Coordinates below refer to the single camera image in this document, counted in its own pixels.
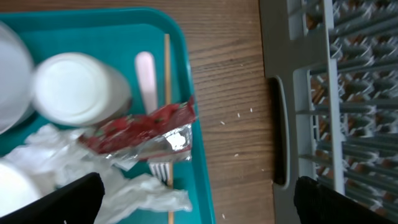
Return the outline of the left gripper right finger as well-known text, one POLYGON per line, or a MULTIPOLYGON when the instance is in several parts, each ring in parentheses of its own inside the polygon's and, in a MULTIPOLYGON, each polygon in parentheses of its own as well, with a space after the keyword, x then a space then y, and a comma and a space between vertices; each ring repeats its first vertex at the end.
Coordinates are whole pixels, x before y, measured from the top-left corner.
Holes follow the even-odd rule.
POLYGON ((301 224, 394 224, 307 176, 296 181, 294 205, 301 224))

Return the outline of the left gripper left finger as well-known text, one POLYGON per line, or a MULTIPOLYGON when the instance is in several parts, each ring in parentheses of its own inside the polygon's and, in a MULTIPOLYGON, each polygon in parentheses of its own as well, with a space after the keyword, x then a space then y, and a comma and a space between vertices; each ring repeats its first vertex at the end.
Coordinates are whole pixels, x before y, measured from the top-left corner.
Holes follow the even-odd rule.
POLYGON ((1 224, 94 223, 104 195, 100 175, 92 172, 1 217, 1 224))

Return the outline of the white napkin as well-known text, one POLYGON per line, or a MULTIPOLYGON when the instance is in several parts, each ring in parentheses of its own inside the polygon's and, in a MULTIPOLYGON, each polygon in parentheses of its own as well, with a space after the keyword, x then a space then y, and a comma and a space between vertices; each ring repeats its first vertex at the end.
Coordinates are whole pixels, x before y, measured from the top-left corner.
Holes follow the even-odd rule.
POLYGON ((5 159, 28 174, 53 174, 58 185, 69 184, 91 172, 100 175, 106 188, 123 185, 126 180, 119 169, 78 142, 83 131, 62 131, 46 124, 6 154, 5 159))
POLYGON ((117 223, 137 209, 153 212, 190 212, 193 209, 186 190, 172 190, 149 174, 127 179, 112 167, 99 175, 105 195, 95 219, 97 224, 117 223))

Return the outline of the red sauce packet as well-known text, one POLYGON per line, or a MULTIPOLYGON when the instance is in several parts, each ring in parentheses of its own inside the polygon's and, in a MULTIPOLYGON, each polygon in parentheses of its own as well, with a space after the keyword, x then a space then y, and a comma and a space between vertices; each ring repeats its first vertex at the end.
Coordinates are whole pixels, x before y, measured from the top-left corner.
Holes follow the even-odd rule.
POLYGON ((114 119, 92 133, 81 135, 79 142, 98 154, 135 147, 157 136, 196 120, 194 98, 181 104, 165 105, 149 115, 129 115, 114 119))

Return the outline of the aluminium foil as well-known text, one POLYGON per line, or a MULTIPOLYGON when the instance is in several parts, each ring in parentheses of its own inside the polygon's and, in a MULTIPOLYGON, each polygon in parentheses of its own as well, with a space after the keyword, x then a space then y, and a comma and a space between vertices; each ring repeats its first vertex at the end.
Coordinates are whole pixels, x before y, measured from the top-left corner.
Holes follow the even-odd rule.
POLYGON ((105 154, 112 165, 129 171, 138 162, 178 162, 192 158, 192 125, 186 124, 135 147, 105 154))

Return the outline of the grey bowl with rice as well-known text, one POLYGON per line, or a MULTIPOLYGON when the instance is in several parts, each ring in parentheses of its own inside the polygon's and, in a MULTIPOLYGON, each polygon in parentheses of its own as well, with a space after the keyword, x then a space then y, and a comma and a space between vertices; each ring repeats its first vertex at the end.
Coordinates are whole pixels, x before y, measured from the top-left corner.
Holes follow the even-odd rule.
POLYGON ((1 133, 33 113, 30 90, 34 61, 19 36, 1 23, 1 133))

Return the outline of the white bowl with peanuts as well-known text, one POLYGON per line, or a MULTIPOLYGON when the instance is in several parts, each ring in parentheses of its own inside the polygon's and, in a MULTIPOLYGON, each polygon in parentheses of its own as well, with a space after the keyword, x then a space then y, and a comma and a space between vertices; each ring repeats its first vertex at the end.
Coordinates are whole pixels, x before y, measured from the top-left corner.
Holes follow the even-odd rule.
POLYGON ((1 217, 41 197, 40 189, 26 173, 1 159, 1 217))

